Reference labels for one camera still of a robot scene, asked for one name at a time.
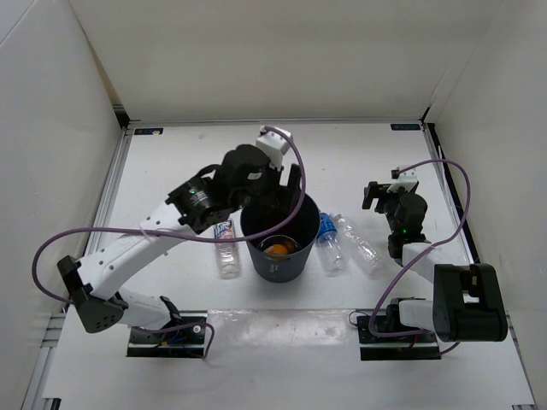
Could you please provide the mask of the orange juice bottle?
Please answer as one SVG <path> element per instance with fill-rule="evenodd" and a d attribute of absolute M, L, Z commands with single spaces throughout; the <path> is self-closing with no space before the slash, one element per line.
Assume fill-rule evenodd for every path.
<path fill-rule="evenodd" d="M 274 243 L 264 249 L 264 253 L 272 256 L 288 256 L 295 252 L 291 243 Z"/>

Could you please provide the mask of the clear bottle white red label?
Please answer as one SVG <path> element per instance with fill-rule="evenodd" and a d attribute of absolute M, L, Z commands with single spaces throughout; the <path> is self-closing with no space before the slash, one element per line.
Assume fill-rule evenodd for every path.
<path fill-rule="evenodd" d="M 232 219 L 218 223 L 214 228 L 215 255 L 222 278 L 236 278 L 240 274 L 240 260 L 236 243 L 219 243 L 219 240 L 235 238 L 236 232 Z"/>

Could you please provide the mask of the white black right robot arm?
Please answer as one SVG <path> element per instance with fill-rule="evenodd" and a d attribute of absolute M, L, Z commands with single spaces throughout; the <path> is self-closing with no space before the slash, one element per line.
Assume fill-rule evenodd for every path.
<path fill-rule="evenodd" d="M 368 320 L 368 332 L 377 338 L 401 342 L 408 336 L 433 333 L 443 342 L 501 342 L 508 335 L 503 299 L 493 266 L 458 266 L 422 232 L 426 200 L 417 185 L 402 187 L 375 181 L 364 190 L 362 206 L 383 214 L 391 233 L 390 257 L 432 284 L 432 300 L 395 298 L 385 310 L 384 327 Z"/>

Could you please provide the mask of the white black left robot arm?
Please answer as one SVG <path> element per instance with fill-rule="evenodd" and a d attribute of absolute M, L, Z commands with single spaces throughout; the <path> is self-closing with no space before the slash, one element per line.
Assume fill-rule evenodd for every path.
<path fill-rule="evenodd" d="M 200 170 L 168 193 L 133 233 L 79 260 L 62 258 L 57 268 L 85 331 L 98 333 L 113 325 L 152 332 L 168 342 L 179 334 L 179 310 L 165 296 L 146 296 L 124 284 L 152 261 L 251 204 L 276 203 L 293 186 L 279 183 L 288 143 L 242 144 L 222 163 Z"/>

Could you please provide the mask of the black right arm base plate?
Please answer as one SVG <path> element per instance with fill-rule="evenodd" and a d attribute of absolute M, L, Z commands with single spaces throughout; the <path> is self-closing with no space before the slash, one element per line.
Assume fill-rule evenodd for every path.
<path fill-rule="evenodd" d="M 376 337 L 368 331 L 368 316 L 356 317 L 361 361 L 440 360 L 433 333 L 405 337 Z"/>

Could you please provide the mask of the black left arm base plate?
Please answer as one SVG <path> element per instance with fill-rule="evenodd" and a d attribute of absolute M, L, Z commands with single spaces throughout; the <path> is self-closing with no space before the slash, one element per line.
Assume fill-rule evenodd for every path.
<path fill-rule="evenodd" d="M 204 360 L 215 337 L 206 311 L 180 311 L 180 319 L 167 328 L 183 325 L 183 329 L 149 333 L 131 329 L 126 346 L 128 358 L 172 358 Z"/>

